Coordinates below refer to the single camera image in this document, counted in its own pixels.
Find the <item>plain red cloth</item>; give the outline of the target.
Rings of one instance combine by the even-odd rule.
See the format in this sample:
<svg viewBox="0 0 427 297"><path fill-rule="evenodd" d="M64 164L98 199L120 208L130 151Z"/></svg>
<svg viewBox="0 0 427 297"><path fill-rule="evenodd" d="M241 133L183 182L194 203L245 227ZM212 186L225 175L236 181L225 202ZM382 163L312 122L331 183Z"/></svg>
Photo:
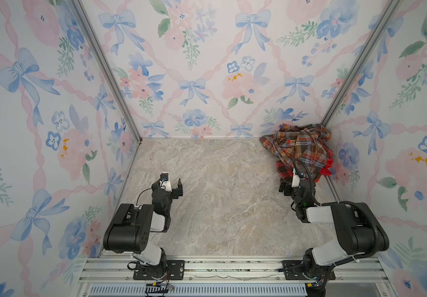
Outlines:
<svg viewBox="0 0 427 297"><path fill-rule="evenodd" d="M332 176L333 172L331 171L333 167L333 158L328 158L326 166L320 170L320 175L322 176Z"/></svg>

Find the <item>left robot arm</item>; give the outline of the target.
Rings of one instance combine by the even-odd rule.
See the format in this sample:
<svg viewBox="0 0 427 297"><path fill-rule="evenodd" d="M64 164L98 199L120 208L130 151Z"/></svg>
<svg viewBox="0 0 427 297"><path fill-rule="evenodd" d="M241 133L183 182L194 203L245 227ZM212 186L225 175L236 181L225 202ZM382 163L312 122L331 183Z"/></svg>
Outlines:
<svg viewBox="0 0 427 297"><path fill-rule="evenodd" d="M168 260L163 248L150 240L152 233L166 233L171 224L171 207L183 196L183 184L171 186L168 173L162 173L149 190L152 202L143 205L120 204L103 237L103 248L117 254L130 253L127 264L133 280L167 282L184 278L183 260Z"/></svg>

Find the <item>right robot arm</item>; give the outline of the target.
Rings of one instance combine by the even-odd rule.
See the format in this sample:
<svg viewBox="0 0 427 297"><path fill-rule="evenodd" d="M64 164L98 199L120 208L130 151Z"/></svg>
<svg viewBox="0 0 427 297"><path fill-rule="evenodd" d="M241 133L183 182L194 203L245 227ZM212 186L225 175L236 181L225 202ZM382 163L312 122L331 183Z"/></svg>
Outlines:
<svg viewBox="0 0 427 297"><path fill-rule="evenodd" d="M287 280L310 281L307 288L323 292L334 278L333 270L351 262L374 256L389 248L389 238L367 204L355 202L318 203L314 183L280 183L279 192L292 198L291 210L302 223L330 224L335 238L309 248L301 261L282 261L279 269Z"/></svg>

